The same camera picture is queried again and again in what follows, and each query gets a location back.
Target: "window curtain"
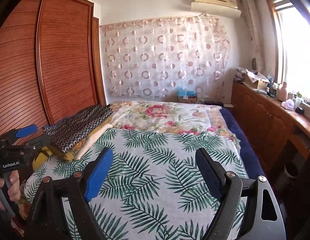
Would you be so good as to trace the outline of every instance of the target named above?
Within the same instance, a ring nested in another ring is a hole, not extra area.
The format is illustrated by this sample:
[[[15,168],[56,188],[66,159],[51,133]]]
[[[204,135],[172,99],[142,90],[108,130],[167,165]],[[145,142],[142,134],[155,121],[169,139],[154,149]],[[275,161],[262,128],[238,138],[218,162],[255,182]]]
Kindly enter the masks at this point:
[[[176,101],[178,88],[224,101],[230,42],[215,17],[172,17],[109,24],[102,63],[110,98]]]
[[[262,56],[262,37],[260,21],[254,0],[242,0],[243,16],[249,27],[253,43],[253,58],[256,59],[256,69],[263,73],[265,71],[264,59]]]

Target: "plastic bottle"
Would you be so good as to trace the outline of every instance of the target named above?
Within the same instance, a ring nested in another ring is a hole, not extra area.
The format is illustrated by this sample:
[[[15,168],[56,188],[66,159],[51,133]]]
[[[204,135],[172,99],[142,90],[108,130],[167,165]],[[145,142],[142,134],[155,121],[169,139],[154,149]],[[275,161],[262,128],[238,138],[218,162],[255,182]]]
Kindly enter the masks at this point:
[[[297,92],[297,95],[296,95],[296,102],[295,102],[295,107],[294,107],[294,109],[296,109],[297,107],[300,107],[301,98],[302,98],[302,95],[301,95],[301,93],[298,91],[298,92]]]

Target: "wooden louvered door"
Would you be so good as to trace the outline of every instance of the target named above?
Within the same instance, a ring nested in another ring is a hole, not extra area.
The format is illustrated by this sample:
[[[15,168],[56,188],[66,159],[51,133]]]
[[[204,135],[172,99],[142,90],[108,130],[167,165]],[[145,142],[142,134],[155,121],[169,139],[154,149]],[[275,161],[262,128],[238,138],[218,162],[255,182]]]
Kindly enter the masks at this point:
[[[91,59],[91,13],[89,2],[43,0],[37,60],[51,123],[97,103]]]
[[[36,124],[42,133],[48,123],[39,90],[35,40],[42,0],[22,0],[0,29],[0,135]]]

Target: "black handle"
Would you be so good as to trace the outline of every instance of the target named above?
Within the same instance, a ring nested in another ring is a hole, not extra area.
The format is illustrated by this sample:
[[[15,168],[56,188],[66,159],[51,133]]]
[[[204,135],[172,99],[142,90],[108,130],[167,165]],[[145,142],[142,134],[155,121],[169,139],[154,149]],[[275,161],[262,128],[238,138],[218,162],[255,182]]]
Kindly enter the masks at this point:
[[[10,200],[10,197],[7,193],[8,189],[12,186],[10,182],[10,174],[10,172],[3,174],[4,186],[0,188],[0,201],[2,202],[10,218],[13,218],[15,217],[16,212],[19,212],[19,207],[14,201]]]

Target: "small black box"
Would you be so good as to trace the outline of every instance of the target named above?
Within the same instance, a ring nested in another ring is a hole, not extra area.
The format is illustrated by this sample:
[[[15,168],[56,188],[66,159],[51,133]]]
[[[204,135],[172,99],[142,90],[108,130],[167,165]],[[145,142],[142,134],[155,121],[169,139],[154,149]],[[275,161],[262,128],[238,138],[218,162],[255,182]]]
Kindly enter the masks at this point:
[[[297,107],[296,110],[295,110],[295,112],[296,112],[297,114],[304,114],[304,113],[305,113],[305,110],[302,109],[301,107]]]

